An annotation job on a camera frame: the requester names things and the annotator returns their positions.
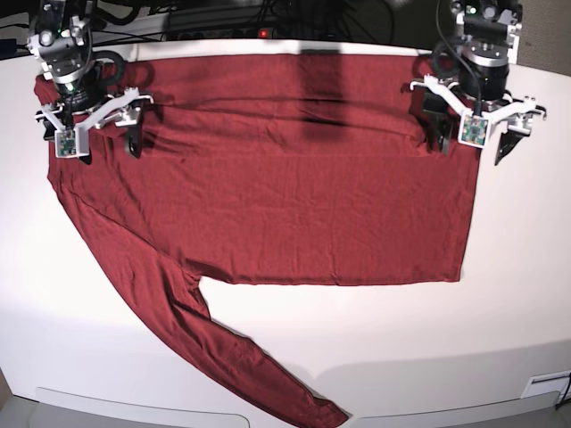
white surface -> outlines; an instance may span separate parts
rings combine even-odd
[[[351,428],[444,428],[475,424],[553,407],[558,402],[558,398],[559,395],[553,392],[528,399],[514,399],[487,406],[466,407],[443,412],[362,417],[355,421]]]
[[[570,374],[571,372],[567,371],[534,376],[527,383],[521,398],[534,397],[553,391],[557,391],[559,396],[562,396],[569,385]]]
[[[157,407],[134,406],[115,401],[90,399],[43,388],[37,388],[36,394],[39,402],[43,404],[145,424],[167,425],[168,427],[178,426],[181,428],[249,428],[247,419],[239,415],[185,412]]]
[[[226,40],[121,50],[134,60],[307,46]],[[32,58],[0,62],[0,366],[13,393],[36,399],[41,387],[238,414],[252,428],[288,426],[174,354],[109,284],[46,180],[48,146],[32,119],[36,72]],[[549,119],[498,168],[497,134],[484,151],[460,283],[287,287],[205,278],[213,318],[355,417],[517,399],[531,376],[571,368],[571,78],[514,66],[509,89],[537,98]]]

black cable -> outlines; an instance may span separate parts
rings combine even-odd
[[[18,27],[19,29],[27,29],[29,26],[26,24],[9,24],[9,25],[3,25],[2,27],[0,27],[0,29],[8,29],[10,27]]]
[[[143,0],[139,0],[138,4],[133,6],[133,9],[131,10],[131,12],[129,12],[129,14],[125,18],[119,18],[107,11],[104,11],[102,8],[98,6],[95,7],[94,15],[98,16],[102,20],[107,21],[113,25],[127,25],[133,22],[137,18],[139,12],[141,12],[142,6],[143,6]]]
[[[556,410],[559,410],[561,407],[565,406],[566,404],[571,403],[571,399],[565,399],[565,397],[569,393],[570,387],[571,387],[571,373],[569,374],[569,383],[567,384],[567,388],[565,389],[565,394],[563,394],[563,398],[561,399],[561,401],[555,405]]]
[[[350,15],[349,13],[346,13],[345,16],[346,16],[347,18],[351,19],[351,21],[353,21],[353,22],[355,23],[355,25],[356,25],[357,27],[359,27],[360,30],[361,30],[363,33],[365,33],[365,35],[373,41],[374,44],[380,45],[380,42],[379,42],[371,33],[369,33],[369,32],[367,31],[367,29],[366,29],[365,27],[363,27],[362,24],[361,24],[359,21],[357,21],[357,19],[356,19],[355,17],[353,17],[353,16]]]
[[[472,68],[468,65],[468,63],[466,61],[464,61],[464,59],[458,54],[458,52],[456,52],[456,49],[454,49],[451,46],[451,44],[448,42],[448,39],[446,37],[444,37],[443,31],[440,28],[440,5],[441,5],[441,3],[442,3],[442,0],[438,0],[438,5],[436,6],[436,29],[438,30],[438,35],[440,36],[440,39],[444,42],[444,44],[446,45],[448,50],[456,57],[458,62],[460,64],[462,64],[462,67],[464,67],[466,69],[466,71],[468,73],[470,73],[470,76],[472,77],[472,79],[476,83],[476,88],[478,90],[478,94],[477,94],[477,98],[476,98],[476,103],[474,105],[474,114],[476,116],[480,116],[482,114],[482,88],[480,87],[480,81],[478,80],[478,77],[476,76],[476,74],[474,73]]]
[[[103,29],[99,29],[96,31],[96,33],[105,33],[105,34],[115,34],[117,36],[125,36],[126,38],[139,38],[141,40],[146,40],[147,42],[160,42],[160,40],[156,39],[156,38],[150,38],[147,36],[151,36],[151,35],[146,35],[146,36],[137,36],[135,34],[129,34],[129,33],[121,33],[120,31],[107,31],[107,30],[103,30]]]

red fabric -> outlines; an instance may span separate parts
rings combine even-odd
[[[93,163],[49,179],[127,304],[211,379],[299,427],[346,420],[250,339],[211,321],[201,276],[248,284],[458,281],[476,150],[431,152],[405,57],[269,55],[140,62],[152,147],[91,132]],[[38,81],[42,103],[51,82]]]

robotic arm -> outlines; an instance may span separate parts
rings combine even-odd
[[[509,57],[522,30],[523,8],[517,0],[452,0],[456,17],[456,36],[443,39],[433,51],[431,65],[436,77],[410,83],[410,89],[426,89],[423,112],[430,119],[442,152],[447,152],[454,118],[450,106],[459,116],[458,141],[484,149],[492,127],[508,122],[508,132],[501,136],[496,165],[532,133],[534,117],[546,119],[546,110],[534,98],[517,100],[506,91]],[[441,64],[446,55],[452,65]],[[471,100],[473,108],[461,99]]]
[[[36,120],[46,126],[46,141],[54,141],[58,158],[80,158],[89,163],[90,128],[113,122],[127,129],[125,148],[138,158],[142,150],[143,105],[153,102],[138,88],[115,94],[107,90],[123,76],[125,60],[113,51],[93,52],[90,20],[96,0],[41,0],[36,21],[30,26],[28,48],[41,62],[46,80],[59,95],[43,105]],[[103,77],[103,60],[114,64],[114,74]],[[74,116],[87,115],[75,123]]]

screw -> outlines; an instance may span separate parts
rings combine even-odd
[[[81,36],[81,28],[80,27],[72,27],[70,33],[74,37],[79,37],[79,36]]]
[[[45,29],[39,35],[39,43],[42,46],[51,46],[54,42],[54,33],[52,33],[49,29]]]

